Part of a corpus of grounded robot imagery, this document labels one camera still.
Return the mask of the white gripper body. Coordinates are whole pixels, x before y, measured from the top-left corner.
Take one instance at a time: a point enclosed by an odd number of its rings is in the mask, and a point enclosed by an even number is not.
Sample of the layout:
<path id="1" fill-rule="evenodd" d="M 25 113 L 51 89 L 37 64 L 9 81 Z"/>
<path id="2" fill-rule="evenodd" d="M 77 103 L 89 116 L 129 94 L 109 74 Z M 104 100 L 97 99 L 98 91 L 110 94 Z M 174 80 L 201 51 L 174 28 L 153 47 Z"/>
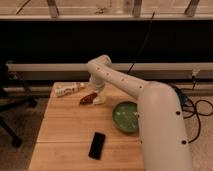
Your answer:
<path id="1" fill-rule="evenodd" d="M 94 105 L 101 105 L 106 101 L 106 96 L 103 92 L 104 84 L 96 84 L 92 80 L 89 81 L 89 85 L 94 93 L 97 94 L 97 96 L 93 99 Z"/>

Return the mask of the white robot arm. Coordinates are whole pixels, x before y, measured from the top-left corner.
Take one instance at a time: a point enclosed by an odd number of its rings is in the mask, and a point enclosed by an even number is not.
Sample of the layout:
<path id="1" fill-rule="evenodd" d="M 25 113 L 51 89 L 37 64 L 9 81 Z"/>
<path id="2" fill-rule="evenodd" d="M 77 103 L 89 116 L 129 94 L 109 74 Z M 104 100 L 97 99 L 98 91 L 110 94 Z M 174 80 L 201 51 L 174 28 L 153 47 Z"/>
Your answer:
<path id="1" fill-rule="evenodd" d="M 108 82 L 137 100 L 145 171 L 194 171 L 179 97 L 158 81 L 145 81 L 111 68 L 101 55 L 87 63 L 90 84 L 101 92 Z"/>

